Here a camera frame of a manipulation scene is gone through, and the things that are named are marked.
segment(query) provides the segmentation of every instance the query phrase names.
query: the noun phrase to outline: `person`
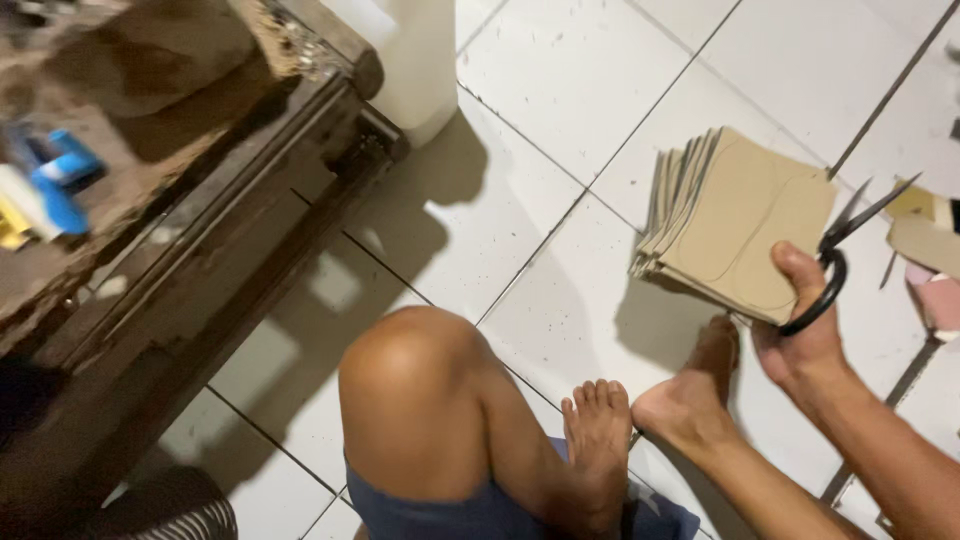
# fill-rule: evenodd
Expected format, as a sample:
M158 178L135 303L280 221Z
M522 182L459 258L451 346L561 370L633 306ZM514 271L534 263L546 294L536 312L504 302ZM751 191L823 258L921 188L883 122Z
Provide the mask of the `person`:
M797 291L797 315L823 290L823 272L786 242L772 258ZM767 376L839 450L899 536L960 538L960 465L857 377L835 308L793 337L764 324L753 336ZM698 521L691 531L683 509L663 499L653 513L625 510L636 426L698 466L761 537L865 537L739 433L726 409L738 347L736 327L718 317L684 369L632 405L617 381L577 386L562 402L558 450L472 324L434 307L398 311L357 339L340 368L354 507L374 539L690 538Z

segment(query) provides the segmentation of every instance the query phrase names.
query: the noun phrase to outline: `scissors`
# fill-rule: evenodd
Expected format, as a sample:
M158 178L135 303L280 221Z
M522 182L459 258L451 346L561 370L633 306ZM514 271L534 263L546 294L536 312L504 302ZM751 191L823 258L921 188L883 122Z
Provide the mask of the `scissors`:
M894 199L900 197L900 195L906 191L907 187L910 187L918 178L920 178L920 174L899 185L896 189L888 193L886 197L883 197L868 209L857 214L856 217L851 218L853 210L856 209L856 205L859 204L860 199L863 197L863 192L866 191L872 179L863 183L863 185L856 190L856 193L853 194L843 211L837 216L836 221L830 225L830 228L824 233L823 239L820 240L820 247L818 248L820 252L820 266L824 269L824 272L832 266L833 276L830 277L830 281L827 283L824 292L820 293L820 297L817 298L806 311L801 313L796 319L780 327L780 335L789 337L796 334L810 326L813 321L823 315L830 306L833 306L837 295L840 294L840 289L842 289L844 283L847 282L847 258L844 257L842 251L837 249L837 244L846 239L847 236L853 234L854 231L869 221L870 218L877 215L887 205L892 203Z

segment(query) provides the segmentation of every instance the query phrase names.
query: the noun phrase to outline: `blue shorts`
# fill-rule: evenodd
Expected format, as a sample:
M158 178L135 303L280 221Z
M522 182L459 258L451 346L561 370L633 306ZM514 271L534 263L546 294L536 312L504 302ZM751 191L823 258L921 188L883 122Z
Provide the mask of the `blue shorts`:
M565 441L551 438L550 442L566 460ZM350 469L348 463L347 487L371 540L506 540L548 536L543 523L492 480L465 501L406 501L377 491ZM700 518L660 495L648 495L627 506L623 538L692 540L700 527Z

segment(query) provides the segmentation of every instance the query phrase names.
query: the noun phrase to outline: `scissors blade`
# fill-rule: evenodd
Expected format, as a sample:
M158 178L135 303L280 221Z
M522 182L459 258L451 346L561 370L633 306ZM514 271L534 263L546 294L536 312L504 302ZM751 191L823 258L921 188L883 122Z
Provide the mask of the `scissors blade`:
M908 187L913 185L913 183L916 182L917 179L920 178L920 175L922 174L923 174L922 172L917 173L916 176L904 182L903 184L900 184L890 193L887 193L886 197L883 197L879 201L873 203L868 209L864 210L863 213L854 217L854 219L851 220L850 225L848 226L847 234L845 234L844 237L849 236L850 233L859 229L860 226L866 223L868 219L877 215L881 210L885 209L887 205L892 203L894 199L896 199L897 197L900 197L901 194L904 191L906 191Z
M824 233L824 239L821 242L821 251L823 251L824 246L836 247L841 240L846 238L852 233L852 231L845 232L845 229L850 224L850 216L853 215L853 211L856 209L856 206L860 203L860 199L863 198L863 192L867 190L867 186L870 185L870 182L873 178L864 182L863 185L856 190L853 196L848 201L847 205L840 211L840 215L837 216L833 223L830 225L830 228L827 229L827 232Z

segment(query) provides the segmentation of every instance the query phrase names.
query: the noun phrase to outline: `pink object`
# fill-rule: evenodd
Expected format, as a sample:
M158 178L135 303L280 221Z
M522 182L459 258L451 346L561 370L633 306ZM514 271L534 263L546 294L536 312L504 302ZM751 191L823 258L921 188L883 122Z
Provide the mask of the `pink object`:
M914 285L927 320L940 331L960 331L960 281L946 278Z
M906 262L906 282L911 285L922 285L929 282L936 275L936 272L925 266L908 259Z

